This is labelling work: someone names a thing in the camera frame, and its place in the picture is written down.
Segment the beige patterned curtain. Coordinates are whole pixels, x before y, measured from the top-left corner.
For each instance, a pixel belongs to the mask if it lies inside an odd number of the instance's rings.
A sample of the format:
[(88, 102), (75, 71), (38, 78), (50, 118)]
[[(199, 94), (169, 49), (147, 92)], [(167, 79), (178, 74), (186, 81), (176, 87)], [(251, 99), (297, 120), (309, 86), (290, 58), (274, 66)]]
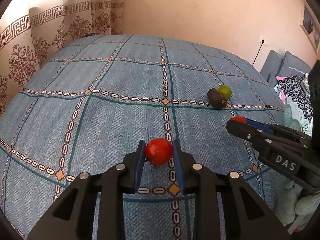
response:
[(12, 0), (1, 16), (1, 112), (66, 43), (121, 34), (124, 0)]

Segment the light green plush cloth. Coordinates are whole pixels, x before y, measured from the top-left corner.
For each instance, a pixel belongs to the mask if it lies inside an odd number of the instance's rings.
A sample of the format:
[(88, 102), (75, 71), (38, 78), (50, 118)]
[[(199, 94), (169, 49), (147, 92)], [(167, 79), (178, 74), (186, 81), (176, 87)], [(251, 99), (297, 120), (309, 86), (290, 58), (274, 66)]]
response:
[(287, 180), (278, 197), (276, 217), (283, 226), (289, 226), (289, 234), (303, 230), (319, 206), (319, 191), (303, 196), (303, 188)]

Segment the red tomato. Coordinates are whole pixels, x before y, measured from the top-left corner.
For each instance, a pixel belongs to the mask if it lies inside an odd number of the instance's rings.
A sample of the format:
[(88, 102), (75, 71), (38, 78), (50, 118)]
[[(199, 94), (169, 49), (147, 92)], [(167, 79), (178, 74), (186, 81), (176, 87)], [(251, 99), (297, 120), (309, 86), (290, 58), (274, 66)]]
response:
[(232, 120), (235, 120), (235, 121), (238, 121), (238, 122), (242, 122), (242, 123), (244, 123), (244, 124), (247, 123), (246, 118), (244, 118), (243, 116), (233, 116), (233, 117), (232, 117)]
[(155, 166), (166, 164), (172, 154), (172, 144), (163, 138), (152, 139), (145, 148), (146, 159)]

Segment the small green tomato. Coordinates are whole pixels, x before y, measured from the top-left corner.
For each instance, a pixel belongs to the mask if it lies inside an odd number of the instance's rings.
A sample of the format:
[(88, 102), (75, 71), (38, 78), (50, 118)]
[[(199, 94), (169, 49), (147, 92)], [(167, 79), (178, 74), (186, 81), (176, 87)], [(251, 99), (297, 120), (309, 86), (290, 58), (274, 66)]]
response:
[(221, 93), (221, 95), (226, 99), (230, 99), (233, 95), (232, 90), (227, 85), (222, 85), (218, 88), (218, 91)]

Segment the framed wall picture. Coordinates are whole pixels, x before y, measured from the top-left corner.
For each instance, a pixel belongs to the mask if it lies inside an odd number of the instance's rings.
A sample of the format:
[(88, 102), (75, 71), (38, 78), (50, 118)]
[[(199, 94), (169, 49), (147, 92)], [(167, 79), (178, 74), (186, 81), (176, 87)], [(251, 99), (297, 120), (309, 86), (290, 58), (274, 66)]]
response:
[(300, 26), (317, 54), (319, 51), (319, 22), (305, 0), (302, 1)]

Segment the blue patterned bedspread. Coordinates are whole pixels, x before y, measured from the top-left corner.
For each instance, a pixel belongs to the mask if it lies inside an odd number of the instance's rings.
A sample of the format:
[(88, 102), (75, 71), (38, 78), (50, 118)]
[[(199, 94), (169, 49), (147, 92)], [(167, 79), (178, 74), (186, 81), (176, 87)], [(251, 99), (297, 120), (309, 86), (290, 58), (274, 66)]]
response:
[[(208, 90), (233, 92), (223, 109)], [(281, 124), (283, 106), (247, 61), (187, 41), (95, 35), (65, 44), (1, 112), (1, 210), (19, 236), (81, 172), (99, 174), (140, 140), (180, 141), (212, 171), (236, 171), (273, 208), (283, 176), (226, 131), (233, 116)]]

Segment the pile of clothes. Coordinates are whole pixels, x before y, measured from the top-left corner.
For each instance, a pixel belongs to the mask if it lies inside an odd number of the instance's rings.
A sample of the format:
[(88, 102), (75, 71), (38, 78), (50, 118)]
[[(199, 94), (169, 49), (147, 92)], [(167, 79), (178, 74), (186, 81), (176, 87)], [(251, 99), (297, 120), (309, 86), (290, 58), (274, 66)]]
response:
[(311, 136), (313, 110), (308, 73), (303, 76), (276, 76), (276, 81), (274, 90), (284, 103), (284, 125)]

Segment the white wall socket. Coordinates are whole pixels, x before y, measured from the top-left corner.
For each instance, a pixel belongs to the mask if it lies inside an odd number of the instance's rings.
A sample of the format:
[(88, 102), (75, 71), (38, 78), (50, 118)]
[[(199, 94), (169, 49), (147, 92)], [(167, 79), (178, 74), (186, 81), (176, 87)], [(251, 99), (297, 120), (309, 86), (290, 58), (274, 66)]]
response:
[(270, 45), (270, 40), (263, 35), (261, 35), (261, 37), (259, 38), (259, 42), (262, 45), (267, 46), (267, 47)]

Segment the dark avocado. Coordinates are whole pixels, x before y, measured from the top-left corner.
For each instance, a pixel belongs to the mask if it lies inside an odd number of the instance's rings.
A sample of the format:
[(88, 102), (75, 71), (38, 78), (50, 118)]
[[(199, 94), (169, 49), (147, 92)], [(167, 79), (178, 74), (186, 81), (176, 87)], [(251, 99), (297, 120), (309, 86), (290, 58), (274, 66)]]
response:
[(227, 105), (227, 100), (215, 88), (208, 90), (207, 97), (208, 97), (209, 104), (214, 108), (223, 109)]

